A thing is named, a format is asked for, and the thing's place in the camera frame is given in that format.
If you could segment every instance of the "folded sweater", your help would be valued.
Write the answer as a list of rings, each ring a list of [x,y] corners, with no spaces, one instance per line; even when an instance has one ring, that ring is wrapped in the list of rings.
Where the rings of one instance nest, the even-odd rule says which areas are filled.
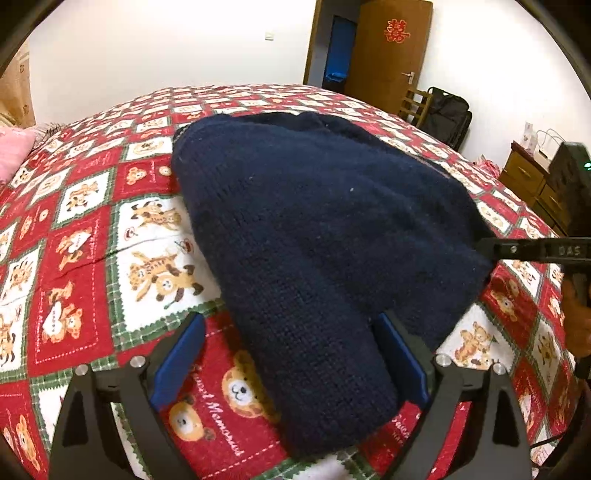
[[[465,188],[337,117],[199,120],[172,166],[196,241],[292,455],[354,445],[391,420],[396,386],[369,322],[392,309],[434,351],[494,265]]]

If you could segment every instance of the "black bag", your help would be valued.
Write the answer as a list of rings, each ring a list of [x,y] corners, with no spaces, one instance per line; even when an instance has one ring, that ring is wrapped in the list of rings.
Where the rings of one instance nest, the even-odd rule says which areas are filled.
[[[429,88],[428,92],[433,98],[421,130],[458,150],[472,121],[470,105],[462,97],[436,87]]]

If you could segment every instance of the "drawer handle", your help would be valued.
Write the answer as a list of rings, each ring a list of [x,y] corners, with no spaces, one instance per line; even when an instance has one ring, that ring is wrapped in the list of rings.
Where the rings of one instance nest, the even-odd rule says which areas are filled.
[[[548,198],[552,200],[552,202],[558,207],[558,210],[562,210],[562,207],[556,200],[554,200],[550,195],[548,195]]]
[[[517,167],[519,169],[519,171],[525,175],[526,177],[528,177],[529,179],[531,178],[531,175],[529,173],[527,173],[523,168],[521,167]]]

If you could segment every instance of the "bed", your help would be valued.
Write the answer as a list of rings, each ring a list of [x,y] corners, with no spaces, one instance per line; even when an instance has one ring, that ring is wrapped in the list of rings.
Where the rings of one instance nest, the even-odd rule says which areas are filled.
[[[109,369],[149,353],[190,310],[207,317],[206,344],[161,418],[199,477],[367,480],[382,475],[400,451],[420,415],[411,404],[361,445],[295,462],[275,414],[248,395],[237,404],[226,394],[228,378],[254,366],[191,234],[170,168],[172,137],[207,115],[276,111],[339,115],[417,161],[441,165],[499,236],[555,236],[457,152],[396,116],[316,87],[165,88],[70,124],[32,152],[0,193],[0,430],[34,478],[47,478],[73,367]],[[168,280],[147,282],[158,263],[192,265],[199,294],[183,295]],[[499,263],[439,349],[465,367],[505,364],[531,443],[563,432],[580,397],[564,347],[560,283],[557,265]],[[149,478],[125,413],[113,411],[135,474]],[[468,411],[468,404],[457,409],[433,480],[445,475]],[[533,461],[543,463],[553,448],[533,449]]]

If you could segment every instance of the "wooden cabinet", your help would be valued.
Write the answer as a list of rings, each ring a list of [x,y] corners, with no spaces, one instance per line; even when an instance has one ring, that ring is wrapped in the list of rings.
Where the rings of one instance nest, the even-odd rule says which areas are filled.
[[[557,195],[546,183],[548,171],[534,160],[516,142],[511,145],[511,155],[501,172],[499,181],[523,200],[550,228],[565,235],[569,224],[566,209],[557,200]]]

